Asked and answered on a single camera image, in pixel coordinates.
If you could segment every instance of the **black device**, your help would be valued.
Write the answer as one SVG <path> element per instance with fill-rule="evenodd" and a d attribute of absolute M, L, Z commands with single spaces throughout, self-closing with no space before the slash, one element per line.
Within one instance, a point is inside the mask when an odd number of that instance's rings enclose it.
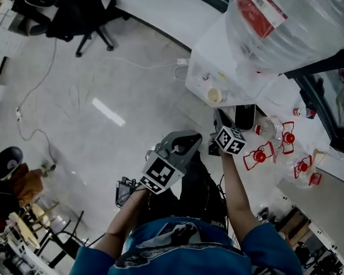
<path fill-rule="evenodd" d="M 116 186 L 116 206 L 121 208 L 130 197 L 130 195 L 137 188 L 138 184 L 135 179 L 130 180 L 123 176 L 121 180 L 118 181 Z"/>
<path fill-rule="evenodd" d="M 245 131 L 253 128 L 255 123 L 256 105 L 238 105 L 234 114 L 236 127 Z"/>

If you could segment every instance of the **white cable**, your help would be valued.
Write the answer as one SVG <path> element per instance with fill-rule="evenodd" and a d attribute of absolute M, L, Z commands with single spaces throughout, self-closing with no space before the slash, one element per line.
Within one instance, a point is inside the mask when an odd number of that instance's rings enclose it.
<path fill-rule="evenodd" d="M 52 69 L 52 65 L 55 61 L 55 55 L 56 55 L 56 46 L 57 46 L 57 38 L 55 38 L 55 46 L 54 46 L 54 49 L 53 49 L 53 55 L 52 55 L 52 60 L 51 60 L 51 63 L 50 63 L 50 66 L 45 74 L 45 76 L 43 77 L 43 79 L 33 88 L 31 89 L 27 95 L 24 97 L 24 99 L 21 101 L 21 103 L 18 105 L 18 109 L 20 110 L 22 105 L 24 104 L 24 102 L 27 100 L 27 98 L 29 97 L 29 95 L 34 92 L 36 89 L 38 89 L 38 87 L 45 81 L 45 79 L 48 77 L 48 75 L 50 74 L 50 71 Z"/>
<path fill-rule="evenodd" d="M 24 102 L 28 99 L 29 95 L 30 95 L 32 92 L 34 92 L 34 91 L 35 91 L 35 90 L 45 81 L 45 79 L 46 79 L 46 78 L 48 77 L 48 75 L 50 74 L 50 71 L 51 71 L 51 69 L 52 69 L 52 65 L 53 65 L 54 60 L 55 60 L 56 46 L 57 46 L 57 38 L 55 38 L 55 45 L 54 45 L 54 49 L 53 49 L 53 55 L 52 55 L 52 60 L 51 60 L 50 66 L 49 66 L 49 68 L 48 68 L 48 70 L 47 70 L 45 76 L 43 77 L 43 79 L 42 79 L 34 88 L 32 88 L 32 89 L 27 93 L 27 95 L 24 97 L 24 99 L 23 99 L 23 100 L 21 101 L 21 103 L 18 105 L 17 111 L 18 111 L 19 114 L 23 115 L 23 113 L 21 112 L 21 107 L 23 106 Z M 56 164 L 56 160 L 55 160 L 55 158 L 52 156 L 52 153 L 51 153 L 51 143 L 50 143 L 50 140 L 49 140 L 47 134 L 46 134 L 43 130 L 37 128 L 37 129 L 35 129 L 35 130 L 30 134 L 29 138 L 25 138 L 25 137 L 23 136 L 23 134 L 22 134 L 22 131 L 21 131 L 21 128 L 20 128 L 20 125 L 19 125 L 19 120 L 17 120 L 17 127 L 18 127 L 18 132 L 19 132 L 20 137 L 21 137 L 24 141 L 26 141 L 26 142 L 29 141 L 29 140 L 31 140 L 32 137 L 34 136 L 34 134 L 35 134 L 37 131 L 43 133 L 43 134 L 45 135 L 45 137 L 46 137 L 47 142 L 48 142 L 48 151 L 49 151 L 49 155 L 50 155 L 50 157 L 51 157 L 51 159 L 52 159 L 52 162 L 53 162 L 54 164 Z"/>
<path fill-rule="evenodd" d="M 34 88 L 32 88 L 32 89 L 27 93 L 27 95 L 24 97 L 24 99 L 23 99 L 23 100 L 21 101 L 21 103 L 18 105 L 18 108 L 17 108 L 17 109 L 18 109 L 18 111 L 19 111 L 19 113 L 20 113 L 21 115 L 23 115 L 22 112 L 21 112 L 21 107 L 23 106 L 24 102 L 28 99 L 29 95 L 30 95 L 31 93 L 33 93 L 33 92 L 34 92 L 34 91 L 35 91 L 35 90 L 45 81 L 45 79 L 48 77 L 48 75 L 49 75 L 49 73 L 50 73 L 50 71 L 51 71 L 51 69 L 52 69 L 53 63 L 54 63 L 54 59 L 55 59 L 55 55 L 56 55 L 56 48 L 57 48 L 57 38 L 55 38 L 55 45 L 54 45 L 53 56 L 52 56 L 52 60 L 51 60 L 51 63 L 50 63 L 50 66 L 49 66 L 48 71 L 46 72 L 46 74 L 45 74 L 45 76 L 43 77 L 43 79 L 42 79 Z M 154 65 L 154 66 L 145 67 L 145 66 L 141 66 L 141 65 L 139 65 L 139 64 L 137 64 L 137 63 L 135 63 L 135 62 L 133 62 L 133 61 L 131 61 L 131 60 L 128 60 L 128 59 L 126 59 L 126 58 L 117 58 L 117 57 L 106 57 L 106 58 L 103 59 L 102 63 L 103 63 L 105 60 L 107 60 L 107 59 L 127 61 L 127 62 L 129 62 L 129 63 L 131 63 L 131 64 L 133 64 L 133 65 L 135 65 L 135 66 L 141 68 L 141 69 L 154 69 L 154 68 L 167 67 L 167 66 L 172 66 L 172 65 L 177 64 L 177 62 L 174 62 L 174 63 L 169 63 L 169 64 L 162 64 L 162 65 Z M 183 80 L 183 79 L 177 78 L 177 77 L 175 76 L 175 71 L 177 70 L 177 68 L 183 67 L 183 66 L 188 66 L 188 65 L 178 65 L 178 66 L 174 69 L 174 79 L 175 79 L 175 80 Z M 21 137 L 24 141 L 26 141 L 26 142 L 27 142 L 27 141 L 30 141 L 36 132 L 42 133 L 42 134 L 46 137 L 46 140 L 47 140 L 47 142 L 48 142 L 49 155 L 50 155 L 50 157 L 51 157 L 51 159 L 52 159 L 52 162 L 53 162 L 53 163 L 56 163 L 56 160 L 55 160 L 55 158 L 53 157 L 52 152 L 51 152 L 50 140 L 49 140 L 47 134 L 46 134 L 43 130 L 37 128 L 37 129 L 35 129 L 35 130 L 30 134 L 29 138 L 25 138 L 25 137 L 23 136 L 22 132 L 21 132 L 21 128 L 20 128 L 20 125 L 19 125 L 19 121 L 17 121 L 17 126 L 18 126 L 18 131 L 19 131 L 20 137 Z"/>
<path fill-rule="evenodd" d="M 141 66 L 133 61 L 130 61 L 129 59 L 126 58 L 117 58 L 117 57 L 106 57 L 103 59 L 103 61 L 107 60 L 107 59 L 113 59 L 113 60 L 122 60 L 122 61 L 127 61 L 129 63 L 134 64 L 135 66 L 142 68 L 142 69 L 153 69 L 153 68 L 158 68 L 158 67 L 166 67 L 166 66 L 172 66 L 172 65 L 176 65 L 177 62 L 173 62 L 173 63 L 168 63 L 168 64 L 162 64 L 162 65 L 154 65 L 154 66 L 149 66 L 149 67 L 145 67 L 145 66 Z"/>

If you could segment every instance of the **person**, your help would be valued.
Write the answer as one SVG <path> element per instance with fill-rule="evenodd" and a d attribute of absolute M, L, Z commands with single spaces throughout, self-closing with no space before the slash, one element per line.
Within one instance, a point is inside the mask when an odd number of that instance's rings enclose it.
<path fill-rule="evenodd" d="M 302 274 L 285 240 L 252 214 L 232 156 L 221 152 L 221 160 L 226 203 L 197 152 L 179 200 L 170 190 L 155 195 L 139 186 L 99 243 L 79 249 L 71 275 Z M 227 235 L 225 215 L 241 250 Z"/>

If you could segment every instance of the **floor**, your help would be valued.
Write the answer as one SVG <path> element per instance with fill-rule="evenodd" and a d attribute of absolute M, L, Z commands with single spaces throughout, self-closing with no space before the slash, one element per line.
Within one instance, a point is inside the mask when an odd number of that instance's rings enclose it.
<path fill-rule="evenodd" d="M 60 201 L 57 211 L 65 220 L 84 210 L 88 237 L 101 234 L 117 213 L 116 182 L 123 176 L 139 179 L 146 151 L 171 131 L 200 132 L 202 160 L 216 182 L 222 176 L 220 159 L 207 155 L 213 110 L 174 79 L 177 59 L 189 58 L 189 52 L 133 19 L 117 19 L 106 29 L 116 44 L 113 52 L 93 35 L 76 58 L 80 37 L 57 40 L 52 70 L 22 105 L 18 123 L 26 138 L 36 128 L 48 135 L 57 167 L 44 179 L 43 194 Z M 2 74 L 7 88 L 0 103 L 0 150 L 19 146 L 30 168 L 50 162 L 48 144 L 38 132 L 29 142 L 20 138 L 15 109 L 47 72 L 54 47 L 53 38 L 30 37 Z M 242 157 L 236 162 L 253 212 L 262 205 L 280 208 L 282 197 L 275 190 L 280 177 L 271 166 L 263 163 L 248 172 Z M 177 194 L 180 186 L 174 186 Z"/>

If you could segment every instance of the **plastic water bottle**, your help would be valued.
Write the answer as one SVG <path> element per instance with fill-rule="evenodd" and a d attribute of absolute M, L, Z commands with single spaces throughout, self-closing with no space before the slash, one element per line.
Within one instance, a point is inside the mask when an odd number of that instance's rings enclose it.
<path fill-rule="evenodd" d="M 277 169 L 281 176 L 294 183 L 298 188 L 309 188 L 312 184 L 318 184 L 320 178 L 315 174 L 316 166 L 313 164 L 312 155 L 299 148 L 293 155 L 280 155 L 276 160 Z"/>
<path fill-rule="evenodd" d="M 271 142 L 263 140 L 255 133 L 245 133 L 246 145 L 242 150 L 243 163 L 247 171 L 254 167 L 260 167 L 259 164 L 264 163 L 274 155 L 274 148 Z"/>
<path fill-rule="evenodd" d="M 281 123 L 276 117 L 261 118 L 255 126 L 256 134 L 272 143 L 275 155 L 288 155 L 294 152 L 293 129 L 293 121 Z"/>
<path fill-rule="evenodd" d="M 293 115 L 298 117 L 311 117 L 315 115 L 315 110 L 306 107 L 294 108 Z"/>
<path fill-rule="evenodd" d="M 272 143 L 274 151 L 277 152 L 282 145 L 283 125 L 276 117 L 263 117 L 260 118 L 255 126 L 255 132 L 263 139 Z"/>

